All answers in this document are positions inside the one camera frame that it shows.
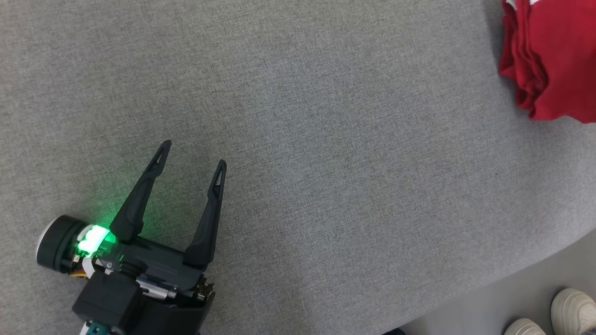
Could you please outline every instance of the gray fabric surface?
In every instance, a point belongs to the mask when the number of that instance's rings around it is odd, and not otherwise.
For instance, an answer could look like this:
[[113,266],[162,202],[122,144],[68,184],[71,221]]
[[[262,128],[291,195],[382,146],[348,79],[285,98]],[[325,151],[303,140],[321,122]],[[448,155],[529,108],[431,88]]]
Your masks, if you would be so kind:
[[143,236],[228,177],[205,334],[381,334],[596,227],[596,132],[498,77],[500,1],[0,2],[0,333],[78,334],[43,227],[106,223],[162,140]]

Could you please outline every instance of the white shoe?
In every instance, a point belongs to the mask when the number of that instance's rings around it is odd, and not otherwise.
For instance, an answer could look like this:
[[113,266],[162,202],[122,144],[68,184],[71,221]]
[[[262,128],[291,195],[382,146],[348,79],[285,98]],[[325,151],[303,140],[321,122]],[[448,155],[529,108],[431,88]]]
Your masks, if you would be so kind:
[[530,319],[519,319],[505,330],[505,335],[546,335],[539,325]]
[[584,292],[564,289],[551,306],[555,335],[580,335],[596,327],[596,303]]

